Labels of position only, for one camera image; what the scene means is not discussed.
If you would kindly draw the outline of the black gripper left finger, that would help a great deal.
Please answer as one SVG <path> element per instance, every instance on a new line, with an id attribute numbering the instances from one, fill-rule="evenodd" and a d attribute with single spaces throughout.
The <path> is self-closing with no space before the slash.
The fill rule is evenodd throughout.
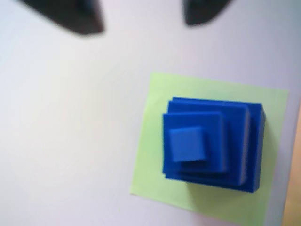
<path id="1" fill-rule="evenodd" d="M 76 34 L 93 35 L 105 31 L 99 0 L 22 0 L 21 2 Z"/>

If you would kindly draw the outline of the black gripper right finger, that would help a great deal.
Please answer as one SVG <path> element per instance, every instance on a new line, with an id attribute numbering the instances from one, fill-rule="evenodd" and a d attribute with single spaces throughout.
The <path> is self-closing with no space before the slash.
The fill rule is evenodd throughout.
<path id="1" fill-rule="evenodd" d="M 183 19 L 186 25 L 205 25 L 215 20 L 232 0 L 183 0 Z"/>

